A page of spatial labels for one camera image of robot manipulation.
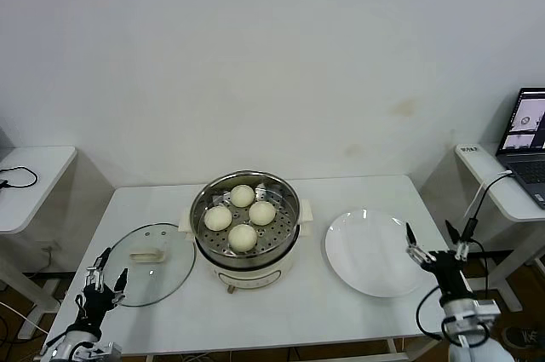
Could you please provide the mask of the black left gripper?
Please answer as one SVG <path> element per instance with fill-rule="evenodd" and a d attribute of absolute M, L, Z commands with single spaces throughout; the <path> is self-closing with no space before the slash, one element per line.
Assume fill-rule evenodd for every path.
<path fill-rule="evenodd" d="M 111 253 L 107 247 L 92 266 L 86 268 L 85 287 L 82 294 L 75 299 L 77 305 L 76 323 L 100 328 L 106 313 L 113 310 L 124 298 L 124 290 L 128 282 L 128 268 L 119 275 L 113 290 L 104 286 L 104 268 Z"/>

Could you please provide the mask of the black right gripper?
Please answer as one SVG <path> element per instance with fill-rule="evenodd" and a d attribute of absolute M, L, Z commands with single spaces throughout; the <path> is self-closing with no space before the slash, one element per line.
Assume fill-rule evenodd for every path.
<path fill-rule="evenodd" d="M 427 264 L 427 271 L 434 275 L 441 291 L 441 301 L 455 301 L 470 299 L 471 290 L 468 287 L 462 270 L 468 256 L 468 243 L 462 240 L 461 234 L 445 220 L 445 226 L 450 240 L 455 245 L 455 251 L 431 251 L 423 250 L 416 241 L 410 223 L 405 223 L 406 253 L 419 266 Z"/>

